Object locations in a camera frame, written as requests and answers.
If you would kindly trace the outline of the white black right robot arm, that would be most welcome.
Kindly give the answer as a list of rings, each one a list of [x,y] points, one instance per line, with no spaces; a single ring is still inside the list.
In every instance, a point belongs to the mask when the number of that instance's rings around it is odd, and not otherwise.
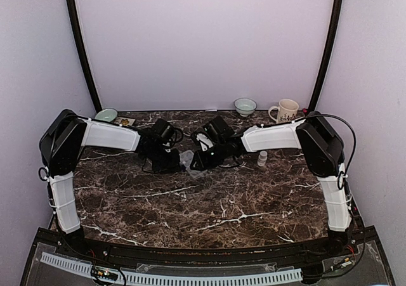
[[[328,213],[328,227],[333,234],[324,242],[330,257],[340,255],[348,246],[345,232],[351,224],[351,196],[348,188],[349,160],[344,157],[344,143],[328,123],[328,114],[311,112],[307,116],[281,124],[256,124],[234,131],[217,116],[199,131],[192,133],[200,146],[190,168],[206,171],[220,166],[229,157],[246,153],[294,148],[301,150],[309,171],[317,177],[323,190]]]

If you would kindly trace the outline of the small white pill bottle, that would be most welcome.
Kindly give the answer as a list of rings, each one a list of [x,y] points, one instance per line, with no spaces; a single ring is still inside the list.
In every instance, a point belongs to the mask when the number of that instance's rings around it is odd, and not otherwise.
[[[259,154],[258,154],[257,165],[259,167],[264,167],[265,164],[266,164],[267,158],[268,158],[267,151],[265,151],[265,150],[260,151]]]

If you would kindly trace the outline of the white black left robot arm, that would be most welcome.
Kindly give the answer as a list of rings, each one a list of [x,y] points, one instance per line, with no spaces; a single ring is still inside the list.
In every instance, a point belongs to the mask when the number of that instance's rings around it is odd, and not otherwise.
[[[182,170],[175,144],[183,139],[180,130],[163,119],[152,127],[139,129],[78,116],[65,109],[39,141],[43,166],[39,176],[48,184],[49,202],[58,226],[67,236],[65,248],[76,258],[89,253],[89,243],[75,234],[81,229],[74,195],[74,171],[88,146],[137,153],[152,164],[152,173],[166,174]]]

